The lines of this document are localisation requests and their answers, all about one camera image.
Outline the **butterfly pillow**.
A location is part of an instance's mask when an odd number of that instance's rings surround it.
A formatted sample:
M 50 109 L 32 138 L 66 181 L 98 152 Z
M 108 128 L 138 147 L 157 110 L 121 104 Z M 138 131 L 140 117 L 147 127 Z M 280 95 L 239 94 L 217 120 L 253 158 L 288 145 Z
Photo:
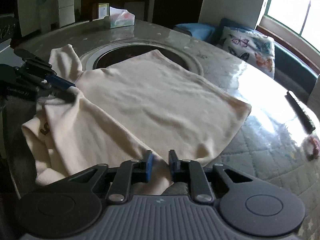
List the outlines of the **butterfly pillow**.
M 224 27 L 218 46 L 258 68 L 270 78 L 275 73 L 274 39 L 254 31 Z

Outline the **tissue box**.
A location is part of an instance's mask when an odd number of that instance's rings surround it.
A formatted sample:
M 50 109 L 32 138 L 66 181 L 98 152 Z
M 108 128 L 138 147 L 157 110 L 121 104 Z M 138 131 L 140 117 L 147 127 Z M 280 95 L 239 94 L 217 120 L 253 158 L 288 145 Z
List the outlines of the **tissue box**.
M 135 15 L 126 9 L 110 7 L 109 14 L 110 28 L 127 27 L 135 24 Z

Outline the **black remote control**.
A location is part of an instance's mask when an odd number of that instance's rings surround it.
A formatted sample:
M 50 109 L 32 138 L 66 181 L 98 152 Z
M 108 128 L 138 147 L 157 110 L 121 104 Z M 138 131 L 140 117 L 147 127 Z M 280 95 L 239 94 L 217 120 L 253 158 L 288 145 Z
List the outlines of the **black remote control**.
M 304 111 L 304 109 L 301 107 L 299 98 L 297 98 L 296 95 L 290 90 L 287 91 L 285 98 L 298 116 L 306 133 L 311 134 L 315 130 L 315 125 L 307 115 L 307 113 Z

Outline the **teal sofa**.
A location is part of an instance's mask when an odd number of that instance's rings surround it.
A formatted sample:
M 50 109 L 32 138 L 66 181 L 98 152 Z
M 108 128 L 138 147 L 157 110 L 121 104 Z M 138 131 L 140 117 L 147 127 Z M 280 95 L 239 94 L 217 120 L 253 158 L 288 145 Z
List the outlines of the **teal sofa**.
M 227 18 L 223 18 L 217 27 L 206 23 L 185 23 L 174 29 L 246 61 L 305 100 L 316 84 L 316 73 L 274 38 Z

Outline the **dark door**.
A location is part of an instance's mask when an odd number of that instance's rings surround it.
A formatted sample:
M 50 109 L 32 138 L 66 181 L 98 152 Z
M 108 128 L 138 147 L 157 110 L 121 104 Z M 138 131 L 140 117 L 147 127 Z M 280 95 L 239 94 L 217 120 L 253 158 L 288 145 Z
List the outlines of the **dark door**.
M 203 0 L 155 0 L 152 22 L 172 29 L 181 23 L 197 23 Z

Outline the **grey pillow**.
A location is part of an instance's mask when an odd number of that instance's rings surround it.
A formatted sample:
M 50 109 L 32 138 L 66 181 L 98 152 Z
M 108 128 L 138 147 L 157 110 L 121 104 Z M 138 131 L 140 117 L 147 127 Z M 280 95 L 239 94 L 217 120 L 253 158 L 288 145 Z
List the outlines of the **grey pillow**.
M 314 88 L 309 96 L 307 106 L 320 119 L 320 75 L 317 77 Z

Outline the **white refrigerator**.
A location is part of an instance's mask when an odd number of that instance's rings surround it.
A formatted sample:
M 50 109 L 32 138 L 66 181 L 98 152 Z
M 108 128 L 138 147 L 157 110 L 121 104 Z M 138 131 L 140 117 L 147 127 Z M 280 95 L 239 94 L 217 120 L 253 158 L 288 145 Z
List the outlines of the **white refrigerator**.
M 64 27 L 75 22 L 74 0 L 57 0 L 59 13 L 59 27 Z

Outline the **black induction cooktop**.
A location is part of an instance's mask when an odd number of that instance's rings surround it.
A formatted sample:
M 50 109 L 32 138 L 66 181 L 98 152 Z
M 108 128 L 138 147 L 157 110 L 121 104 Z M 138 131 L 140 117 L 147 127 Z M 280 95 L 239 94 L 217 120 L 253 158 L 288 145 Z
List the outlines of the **black induction cooktop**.
M 89 69 L 89 66 L 91 66 L 91 69 L 107 68 L 131 58 L 158 57 L 159 54 L 180 65 L 189 72 L 201 74 L 201 70 L 199 70 L 197 63 L 182 53 L 171 49 L 161 48 L 157 45 L 147 44 L 134 44 L 100 49 L 88 59 L 87 69 Z

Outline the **window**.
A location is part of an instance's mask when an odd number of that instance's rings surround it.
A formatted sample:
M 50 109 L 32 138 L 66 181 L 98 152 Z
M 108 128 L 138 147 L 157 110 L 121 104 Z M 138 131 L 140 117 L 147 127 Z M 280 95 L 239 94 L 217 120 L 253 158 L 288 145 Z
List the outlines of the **window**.
M 319 0 L 268 0 L 260 25 L 290 44 L 319 50 Z

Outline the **cream sweatshirt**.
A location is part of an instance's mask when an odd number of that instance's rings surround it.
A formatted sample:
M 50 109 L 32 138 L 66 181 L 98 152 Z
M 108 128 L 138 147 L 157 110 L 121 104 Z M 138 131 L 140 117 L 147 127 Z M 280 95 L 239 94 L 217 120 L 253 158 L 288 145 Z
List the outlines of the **cream sweatshirt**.
M 83 70 L 68 44 L 53 49 L 49 63 L 75 84 L 69 88 L 75 100 L 40 98 L 35 116 L 22 125 L 40 186 L 100 163 L 118 167 L 151 150 L 151 180 L 134 192 L 159 195 L 171 185 L 169 150 L 206 165 L 251 112 L 249 104 L 161 54 Z

